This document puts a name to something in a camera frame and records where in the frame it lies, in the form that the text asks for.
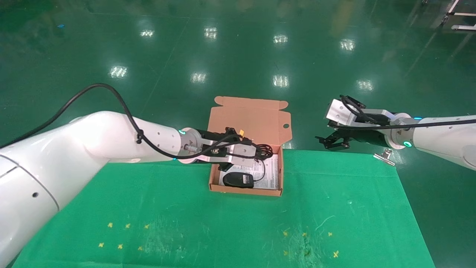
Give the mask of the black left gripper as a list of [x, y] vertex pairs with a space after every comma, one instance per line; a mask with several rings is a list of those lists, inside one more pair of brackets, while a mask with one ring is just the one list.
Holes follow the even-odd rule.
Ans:
[[[215, 133], [205, 130], [196, 129], [199, 134], [197, 144], [215, 144], [221, 143], [224, 141], [240, 141], [242, 136], [239, 135], [236, 130], [232, 127], [226, 127], [225, 133]], [[226, 172], [233, 166], [232, 163], [220, 163], [219, 171]]]

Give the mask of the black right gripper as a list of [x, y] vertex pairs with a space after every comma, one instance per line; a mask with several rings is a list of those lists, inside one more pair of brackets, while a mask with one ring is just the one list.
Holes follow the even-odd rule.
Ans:
[[388, 146], [386, 136], [376, 130], [348, 130], [348, 136], [341, 136], [340, 130], [335, 130], [328, 137], [315, 136], [326, 150], [342, 151], [350, 148], [350, 141], [372, 144], [376, 146]]

